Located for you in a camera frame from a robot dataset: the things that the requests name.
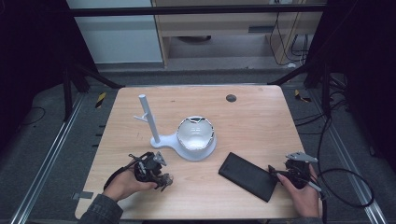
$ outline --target white plastic stand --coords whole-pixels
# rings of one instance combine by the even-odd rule
[[[136,119],[143,120],[148,123],[152,137],[150,139],[151,145],[156,149],[170,147],[175,152],[187,161],[201,161],[208,157],[216,147],[217,138],[213,136],[212,143],[205,150],[187,150],[177,140],[177,132],[170,135],[159,135],[155,125],[154,117],[149,109],[149,103],[145,94],[139,95],[140,103],[142,104],[145,114],[142,117],[134,116]]]

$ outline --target small round object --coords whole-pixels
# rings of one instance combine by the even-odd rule
[[[233,95],[233,94],[228,94],[228,95],[225,97],[225,99],[226,99],[228,102],[232,103],[232,102],[235,102],[235,101],[236,101],[236,96]]]

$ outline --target human hand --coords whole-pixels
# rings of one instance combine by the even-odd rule
[[[317,175],[311,164],[309,164],[309,171],[317,179]],[[318,192],[314,188],[306,185],[303,189],[297,189],[285,176],[281,174],[276,175],[289,192],[294,208],[300,217],[319,217]]]
[[[154,189],[157,184],[154,182],[140,182],[134,177],[134,169],[129,168],[126,171],[117,175],[108,187],[103,192],[108,198],[118,202],[119,200],[125,199],[130,195],[141,191]]]

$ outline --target white bowl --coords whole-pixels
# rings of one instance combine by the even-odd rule
[[[178,142],[191,153],[204,153],[212,144],[214,135],[212,124],[200,116],[184,119],[177,129]]]

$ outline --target tabletop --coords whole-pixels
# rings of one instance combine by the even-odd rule
[[[83,191],[91,199],[79,199],[80,218],[103,185],[129,154],[156,152],[150,144],[149,125],[134,116],[144,114],[138,96],[145,94],[159,134],[172,134],[189,116],[208,119],[217,146],[202,161],[186,161],[172,148],[161,153],[174,177],[163,192],[137,192],[119,202],[122,219],[251,219],[297,217],[286,190],[278,183],[267,203],[218,174],[230,152],[268,170],[285,170],[286,154],[304,151],[282,90],[278,86],[156,86],[120,89],[108,118]],[[228,95],[236,101],[227,101]]]

